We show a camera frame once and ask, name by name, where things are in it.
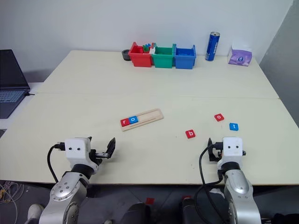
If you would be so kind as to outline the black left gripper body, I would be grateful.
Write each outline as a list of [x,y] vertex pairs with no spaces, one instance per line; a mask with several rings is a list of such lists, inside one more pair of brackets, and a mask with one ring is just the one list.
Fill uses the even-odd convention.
[[102,159],[109,159],[110,154],[109,153],[97,153],[95,149],[92,149],[90,151],[90,160],[97,165],[100,165],[102,163]]

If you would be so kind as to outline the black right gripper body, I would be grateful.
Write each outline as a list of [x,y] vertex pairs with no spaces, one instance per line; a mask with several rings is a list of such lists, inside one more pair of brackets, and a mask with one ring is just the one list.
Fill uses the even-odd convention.
[[208,149],[209,161],[211,162],[218,162],[221,159],[221,148],[216,145],[210,145]]

